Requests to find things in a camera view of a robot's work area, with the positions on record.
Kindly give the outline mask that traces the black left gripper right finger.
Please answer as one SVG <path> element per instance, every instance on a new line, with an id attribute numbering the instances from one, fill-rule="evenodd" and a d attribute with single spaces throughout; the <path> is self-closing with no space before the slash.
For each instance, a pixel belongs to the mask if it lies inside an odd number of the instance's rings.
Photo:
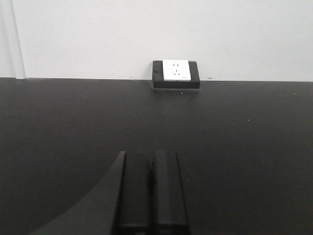
<path id="1" fill-rule="evenodd" d="M 190 234 L 177 153 L 158 151 L 152 176 L 154 234 Z"/>

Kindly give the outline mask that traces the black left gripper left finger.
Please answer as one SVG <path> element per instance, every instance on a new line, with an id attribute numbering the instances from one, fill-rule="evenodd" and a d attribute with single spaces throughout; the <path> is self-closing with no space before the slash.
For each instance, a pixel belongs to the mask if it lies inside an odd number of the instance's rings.
<path id="1" fill-rule="evenodd" d="M 121 151 L 105 176 L 78 203 L 34 235 L 150 235 L 150 164 Z"/>

